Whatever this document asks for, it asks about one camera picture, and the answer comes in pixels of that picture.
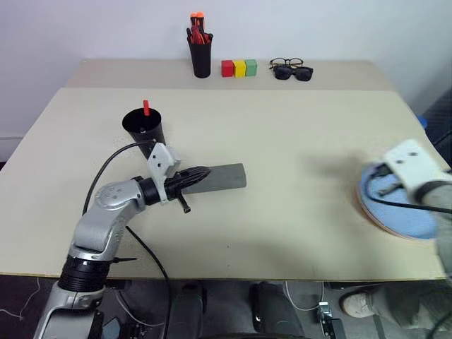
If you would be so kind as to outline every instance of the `red block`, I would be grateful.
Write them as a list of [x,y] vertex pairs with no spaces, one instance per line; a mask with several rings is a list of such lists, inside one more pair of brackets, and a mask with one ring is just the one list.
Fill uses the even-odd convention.
[[234,63],[232,62],[232,60],[221,61],[221,76],[234,76]]

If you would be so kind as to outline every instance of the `pen holder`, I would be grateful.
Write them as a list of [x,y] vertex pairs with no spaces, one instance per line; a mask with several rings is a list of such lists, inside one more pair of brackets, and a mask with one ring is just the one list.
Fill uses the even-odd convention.
[[192,44],[190,39],[187,42],[190,47],[191,63],[193,72],[197,78],[207,78],[210,75],[210,49],[212,47],[213,35],[210,35],[208,44]]
[[[137,108],[127,113],[122,119],[122,126],[131,137],[138,141],[155,141],[165,143],[162,130],[162,116],[155,109],[150,109],[150,115],[144,115],[143,108]],[[153,149],[153,144],[139,145],[141,152],[148,159]]]

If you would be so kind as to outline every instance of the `eyeglasses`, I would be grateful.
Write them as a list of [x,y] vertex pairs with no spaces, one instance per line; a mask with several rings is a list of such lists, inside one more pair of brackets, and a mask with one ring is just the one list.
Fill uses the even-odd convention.
[[310,81],[314,70],[311,67],[303,66],[300,58],[276,58],[270,60],[270,68],[273,69],[275,78],[287,80],[293,74],[299,81]]

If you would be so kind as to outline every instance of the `yellow block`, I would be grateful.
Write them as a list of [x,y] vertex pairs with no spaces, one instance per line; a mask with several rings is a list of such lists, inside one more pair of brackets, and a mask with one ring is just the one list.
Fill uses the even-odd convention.
[[234,60],[234,76],[236,78],[243,78],[246,74],[245,60]]

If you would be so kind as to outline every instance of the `blue polishing pad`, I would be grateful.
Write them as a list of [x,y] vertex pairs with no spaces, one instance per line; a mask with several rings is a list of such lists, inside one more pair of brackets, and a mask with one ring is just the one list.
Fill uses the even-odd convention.
[[[401,237],[411,237],[416,239],[432,239],[436,236],[436,223],[432,214],[426,210],[413,210],[388,206],[376,203],[367,198],[364,185],[369,176],[374,172],[377,165],[364,168],[359,182],[359,194],[362,204],[385,228],[399,234]],[[395,175],[390,174],[385,177],[375,178],[371,181],[370,194],[381,200],[393,201],[396,203],[411,203],[407,199],[404,189],[398,189],[384,197],[378,195],[378,190],[388,188],[391,184],[397,183]]]

